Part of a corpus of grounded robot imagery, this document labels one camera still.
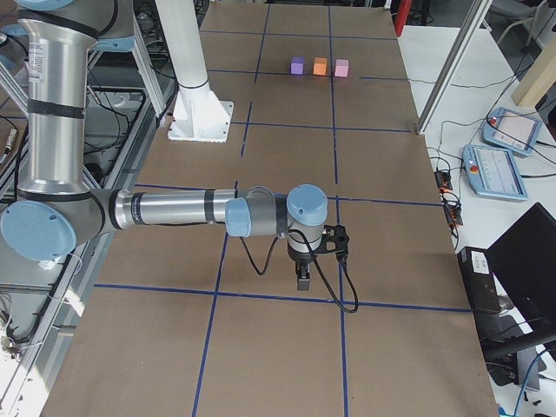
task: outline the label sticker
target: label sticker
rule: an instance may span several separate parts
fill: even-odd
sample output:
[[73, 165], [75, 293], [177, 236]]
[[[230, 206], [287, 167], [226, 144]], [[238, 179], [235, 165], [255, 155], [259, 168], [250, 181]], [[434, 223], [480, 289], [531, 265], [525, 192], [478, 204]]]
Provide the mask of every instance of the label sticker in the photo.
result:
[[473, 272], [476, 274], [489, 275], [488, 263], [485, 254], [482, 252], [471, 251], [471, 262], [473, 263]]
[[29, 81], [40, 83], [44, 73], [44, 47], [40, 43], [29, 44]]

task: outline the black computer box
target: black computer box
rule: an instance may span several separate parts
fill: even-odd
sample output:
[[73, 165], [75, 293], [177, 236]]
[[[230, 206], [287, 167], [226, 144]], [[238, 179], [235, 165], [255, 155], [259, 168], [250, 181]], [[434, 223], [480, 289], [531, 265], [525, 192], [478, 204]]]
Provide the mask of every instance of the black computer box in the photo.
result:
[[461, 278], [466, 288], [469, 305], [474, 312], [499, 314], [498, 293], [485, 252], [486, 249], [466, 246], [458, 253]]

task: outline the orange cube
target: orange cube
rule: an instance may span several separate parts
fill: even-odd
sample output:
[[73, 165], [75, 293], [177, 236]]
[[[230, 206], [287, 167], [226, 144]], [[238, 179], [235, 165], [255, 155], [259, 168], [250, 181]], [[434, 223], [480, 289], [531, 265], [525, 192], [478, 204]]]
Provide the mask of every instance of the orange cube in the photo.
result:
[[327, 74], [327, 58], [315, 58], [313, 65], [313, 74], [316, 76], [325, 76]]

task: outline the chair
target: chair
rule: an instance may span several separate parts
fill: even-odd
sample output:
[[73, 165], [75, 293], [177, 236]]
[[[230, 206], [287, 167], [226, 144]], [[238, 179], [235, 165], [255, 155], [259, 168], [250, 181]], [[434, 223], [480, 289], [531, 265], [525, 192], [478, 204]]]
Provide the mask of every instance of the chair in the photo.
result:
[[519, 26], [520, 24], [531, 22], [531, 29], [529, 30], [529, 37], [527, 38], [526, 43], [526, 46], [528, 46], [529, 43], [531, 43], [531, 39], [533, 38], [533, 32], [541, 8], [547, 2], [548, 0], [542, 0], [542, 2], [540, 2], [538, 6], [529, 6], [522, 3], [520, 0], [494, 0], [488, 12], [513, 21], [513, 23], [511, 23], [506, 28], [506, 30], [504, 30], [504, 33], [502, 33], [502, 36], [496, 43], [500, 45], [504, 37], [506, 37], [507, 32], [509, 32], [511, 28]]

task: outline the black monitor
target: black monitor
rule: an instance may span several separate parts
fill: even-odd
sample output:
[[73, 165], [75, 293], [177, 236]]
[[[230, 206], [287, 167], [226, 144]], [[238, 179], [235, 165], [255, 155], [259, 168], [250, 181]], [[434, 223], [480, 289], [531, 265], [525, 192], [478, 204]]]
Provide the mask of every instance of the black monitor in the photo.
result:
[[533, 332], [556, 326], [556, 220], [539, 202], [493, 243], [486, 259]]

